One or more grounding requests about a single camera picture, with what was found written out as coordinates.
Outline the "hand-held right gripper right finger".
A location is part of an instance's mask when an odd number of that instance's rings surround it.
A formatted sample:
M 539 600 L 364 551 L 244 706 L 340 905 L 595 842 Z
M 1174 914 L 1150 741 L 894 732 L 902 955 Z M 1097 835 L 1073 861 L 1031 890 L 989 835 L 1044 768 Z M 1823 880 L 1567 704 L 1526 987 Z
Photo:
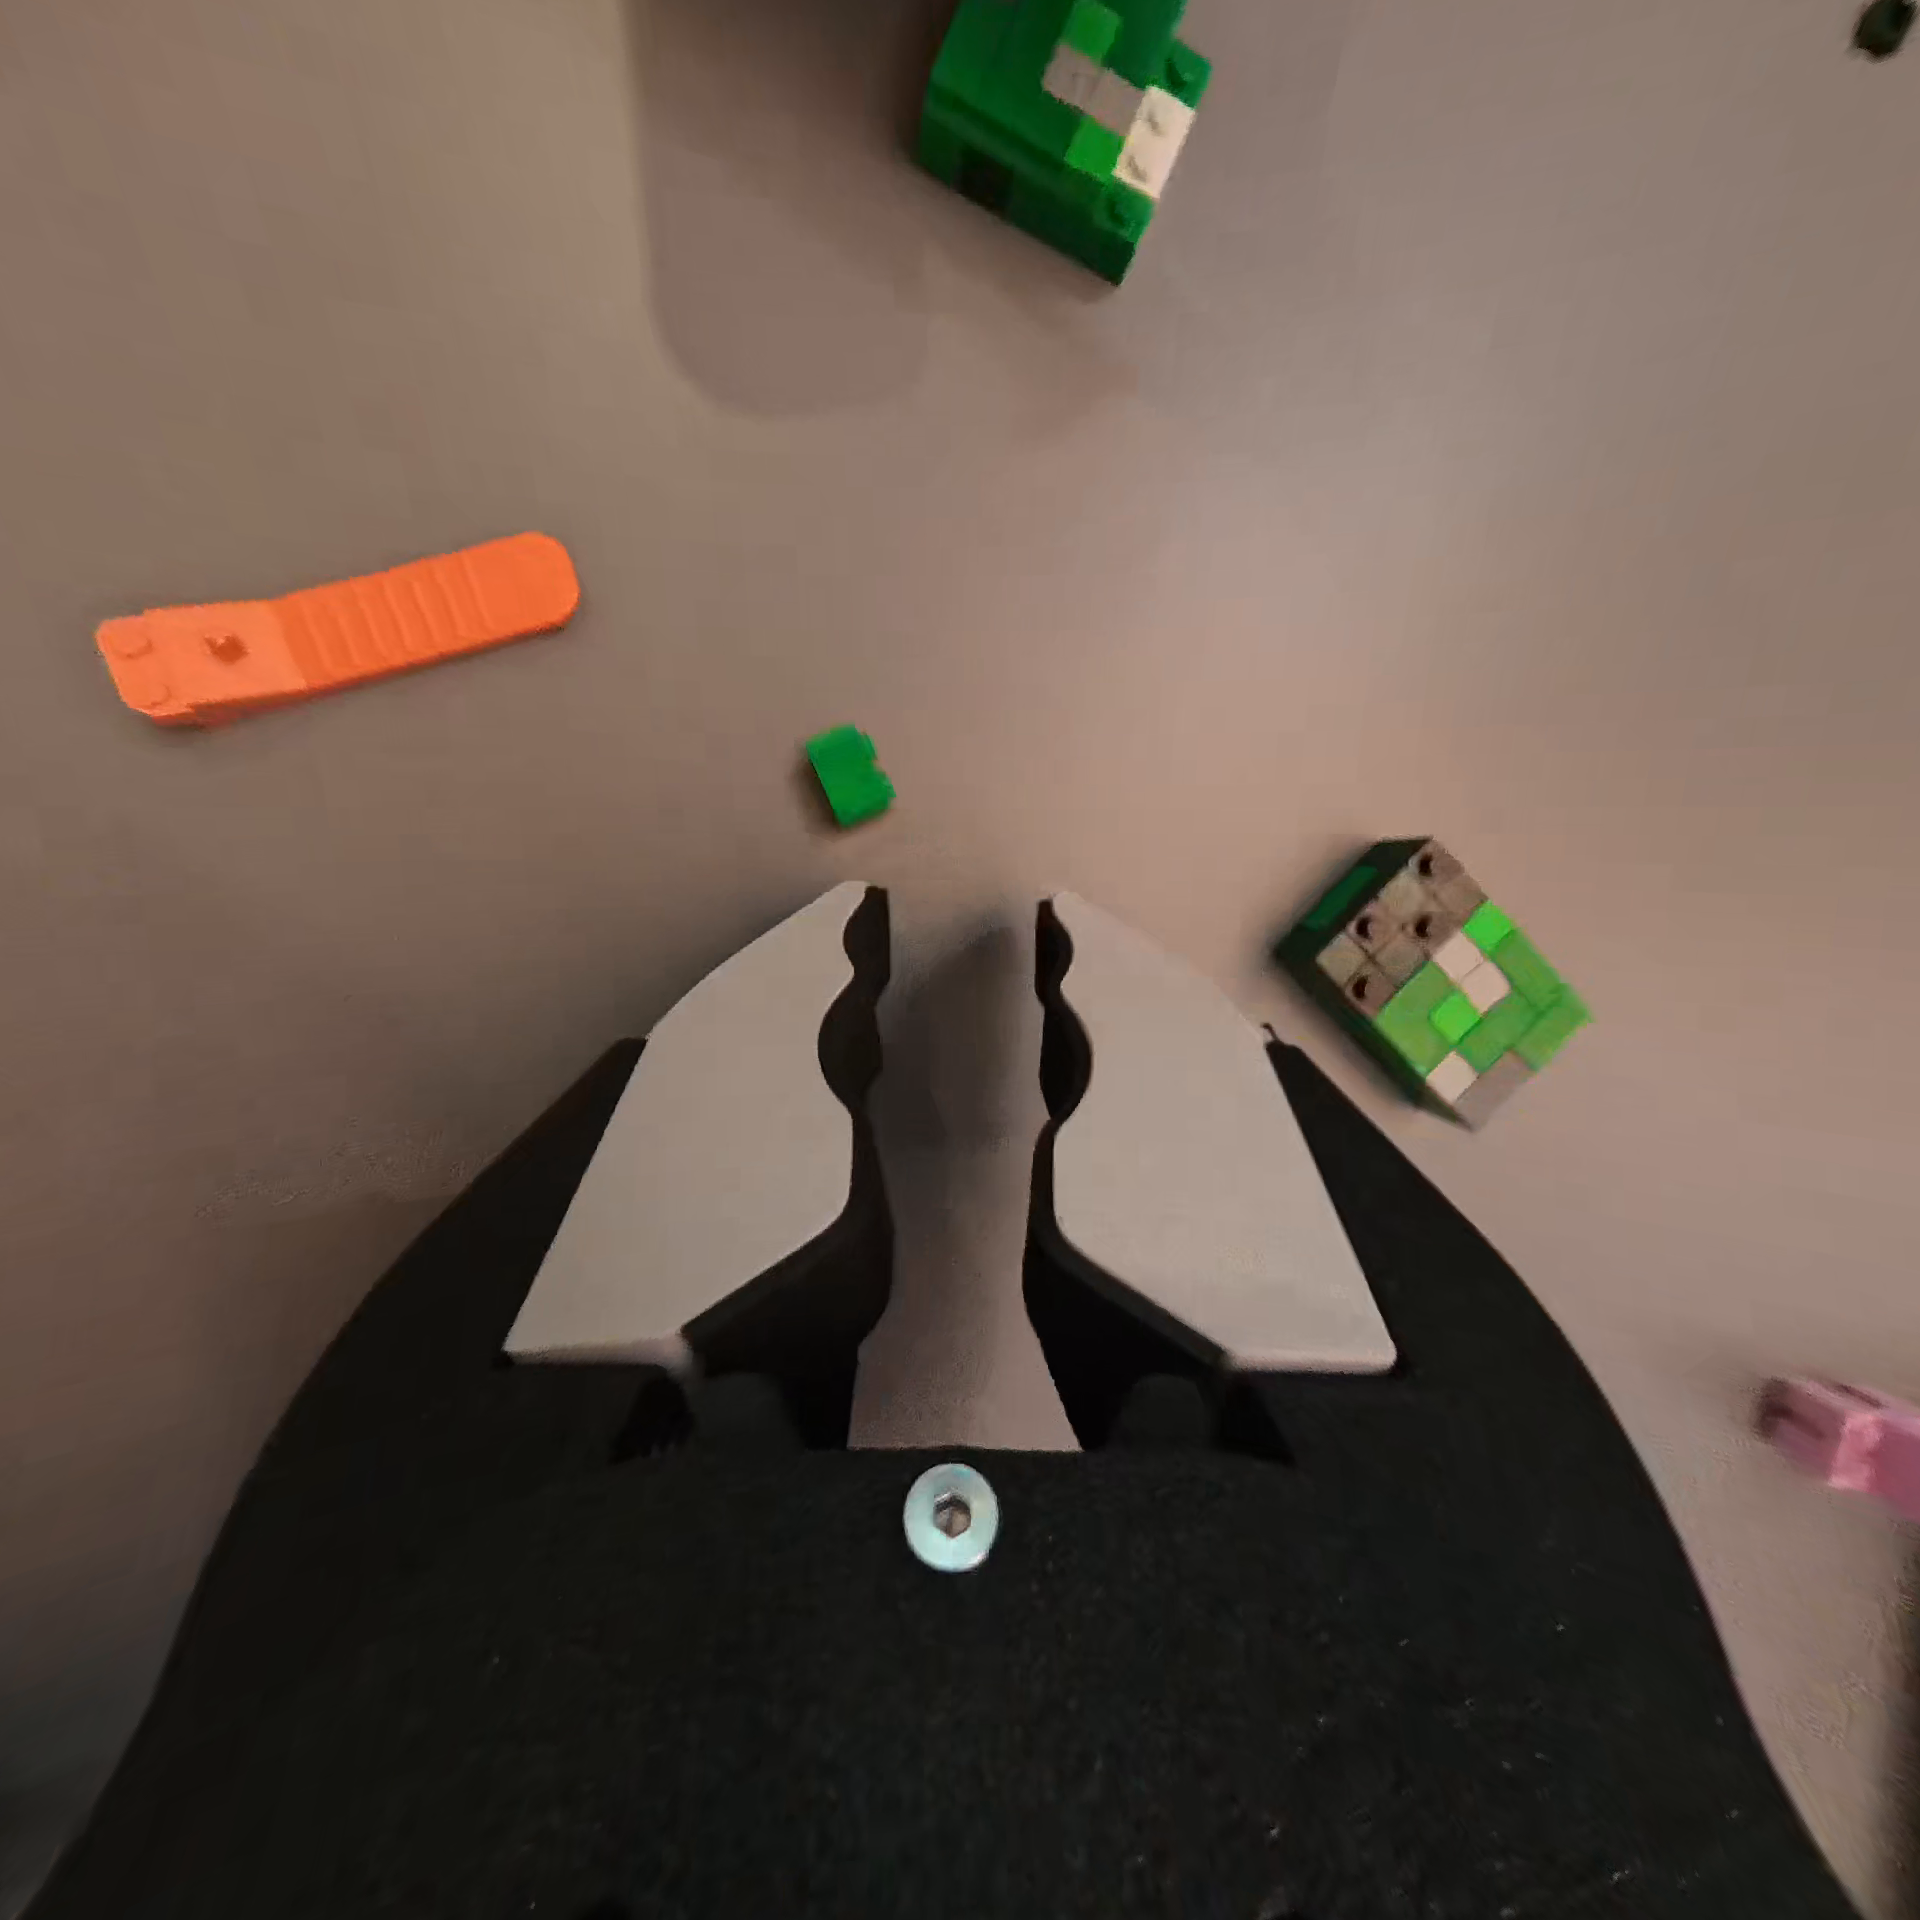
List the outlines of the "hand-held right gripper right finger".
M 1174 1400 L 1174 1425 L 1261 1449 L 1261 1383 L 1391 1377 L 1398 1347 L 1270 1039 L 1078 893 L 1041 901 L 1036 955 L 1023 1311 L 1076 1448 Z

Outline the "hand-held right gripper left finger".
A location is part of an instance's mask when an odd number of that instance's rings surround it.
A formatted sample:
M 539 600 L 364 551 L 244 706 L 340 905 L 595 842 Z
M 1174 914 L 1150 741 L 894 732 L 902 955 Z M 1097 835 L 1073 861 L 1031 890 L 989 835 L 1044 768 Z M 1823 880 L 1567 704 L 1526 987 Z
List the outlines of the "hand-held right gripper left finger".
M 685 992 L 641 1048 L 503 1343 L 514 1362 L 774 1387 L 846 1449 L 891 1300 L 873 1133 L 891 901 L 849 880 Z

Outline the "small bright green lego brick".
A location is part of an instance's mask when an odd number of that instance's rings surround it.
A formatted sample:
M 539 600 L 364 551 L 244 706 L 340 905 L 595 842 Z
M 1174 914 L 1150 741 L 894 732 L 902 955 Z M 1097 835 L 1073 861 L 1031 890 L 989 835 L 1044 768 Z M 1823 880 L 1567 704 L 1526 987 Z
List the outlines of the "small bright green lego brick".
M 897 786 L 861 727 L 838 725 L 809 737 L 805 760 L 828 819 L 841 832 L 878 821 L 897 802 Z

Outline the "green grey lego cube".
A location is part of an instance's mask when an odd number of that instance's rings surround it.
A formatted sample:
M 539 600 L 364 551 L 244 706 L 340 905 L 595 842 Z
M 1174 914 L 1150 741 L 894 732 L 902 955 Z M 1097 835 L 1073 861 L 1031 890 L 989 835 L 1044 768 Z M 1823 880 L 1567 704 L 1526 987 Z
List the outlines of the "green grey lego cube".
M 1406 1100 L 1467 1132 L 1593 1021 L 1566 973 L 1434 837 L 1356 852 L 1270 954 Z

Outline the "pink lego assembly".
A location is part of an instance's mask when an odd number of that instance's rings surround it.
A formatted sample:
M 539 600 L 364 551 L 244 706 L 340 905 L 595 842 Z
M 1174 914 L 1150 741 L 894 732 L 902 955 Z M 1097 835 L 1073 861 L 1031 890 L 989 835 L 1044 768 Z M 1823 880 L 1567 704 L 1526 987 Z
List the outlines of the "pink lego assembly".
M 1918 1523 L 1918 1405 L 1854 1383 L 1777 1377 L 1759 1392 L 1759 1434 L 1833 1491 Z

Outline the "green white tiled lego block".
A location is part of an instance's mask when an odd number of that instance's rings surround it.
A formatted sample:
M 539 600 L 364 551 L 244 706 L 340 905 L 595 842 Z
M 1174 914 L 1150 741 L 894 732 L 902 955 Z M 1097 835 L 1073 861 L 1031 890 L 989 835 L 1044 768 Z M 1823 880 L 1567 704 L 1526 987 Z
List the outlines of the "green white tiled lego block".
M 921 170 L 1123 287 L 1185 153 L 1212 63 L 1186 3 L 959 3 L 933 59 Z

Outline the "orange brick separator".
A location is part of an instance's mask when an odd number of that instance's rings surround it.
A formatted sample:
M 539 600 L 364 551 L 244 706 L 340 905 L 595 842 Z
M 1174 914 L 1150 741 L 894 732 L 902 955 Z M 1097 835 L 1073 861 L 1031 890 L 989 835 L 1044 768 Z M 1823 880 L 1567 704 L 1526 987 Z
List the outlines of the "orange brick separator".
M 149 608 L 93 639 L 126 709 L 214 730 L 555 634 L 581 603 L 565 545 L 526 532 L 262 602 Z

